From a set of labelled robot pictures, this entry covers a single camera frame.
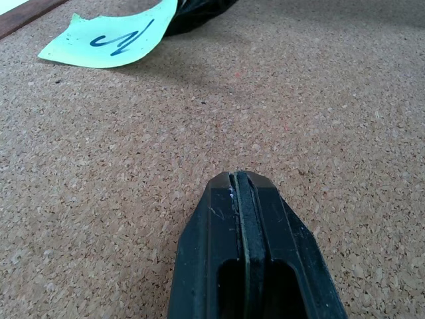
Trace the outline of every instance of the black object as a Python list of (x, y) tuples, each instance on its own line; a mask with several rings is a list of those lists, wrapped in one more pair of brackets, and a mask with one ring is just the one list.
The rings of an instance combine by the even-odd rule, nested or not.
[(186, 33), (221, 15), (238, 0), (179, 0), (165, 36)]
[(168, 319), (347, 318), (313, 235), (272, 182), (209, 181), (180, 237)]

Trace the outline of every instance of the wooden frame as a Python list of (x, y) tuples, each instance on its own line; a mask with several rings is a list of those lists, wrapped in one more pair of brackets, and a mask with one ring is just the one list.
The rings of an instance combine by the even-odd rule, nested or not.
[(22, 5), (0, 15), (0, 40), (67, 1), (28, 0)]

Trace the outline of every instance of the black fabric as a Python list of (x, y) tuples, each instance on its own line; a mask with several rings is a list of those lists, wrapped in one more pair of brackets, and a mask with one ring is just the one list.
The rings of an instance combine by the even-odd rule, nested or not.
[(177, 12), (165, 36), (186, 33), (221, 15), (238, 0), (179, 0)]

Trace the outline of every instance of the paper note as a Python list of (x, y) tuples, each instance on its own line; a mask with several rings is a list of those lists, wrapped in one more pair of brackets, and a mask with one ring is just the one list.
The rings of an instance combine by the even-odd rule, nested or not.
[(39, 58), (88, 68), (135, 62), (158, 45), (176, 8), (177, 0), (163, 0), (128, 17), (86, 20), (74, 15), (67, 30), (50, 42)]

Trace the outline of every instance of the blue ink writing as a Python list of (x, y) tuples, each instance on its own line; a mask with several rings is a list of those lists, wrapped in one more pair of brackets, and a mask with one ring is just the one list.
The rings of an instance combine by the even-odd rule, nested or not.
[(130, 33), (126, 34), (126, 35), (122, 35), (122, 36), (120, 36), (118, 38), (115, 38), (113, 40), (109, 40), (109, 41), (106, 41), (106, 42), (99, 43), (100, 40), (103, 40), (103, 39), (106, 38), (106, 35), (101, 35), (100, 37), (97, 37), (93, 41), (91, 41), (90, 42), (90, 45), (92, 47), (102, 47), (104, 45), (109, 45), (109, 44), (114, 43), (116, 41), (119, 41), (121, 39), (125, 39), (124, 41), (118, 43), (118, 45), (117, 45), (118, 50), (115, 50), (113, 53), (111, 53), (111, 56), (116, 56), (116, 55), (118, 55), (120, 53), (123, 53), (123, 52), (128, 51), (128, 49), (127, 50), (124, 50), (124, 49), (126, 47), (128, 47), (129, 45), (131, 45), (134, 41), (136, 41), (147, 30), (147, 28), (149, 28), (151, 26), (151, 24), (153, 23), (153, 21), (154, 21), (154, 19), (152, 19), (151, 22), (149, 22), (147, 24), (147, 26), (140, 33), (139, 33), (139, 31), (134, 31), (134, 32), (130, 32)]

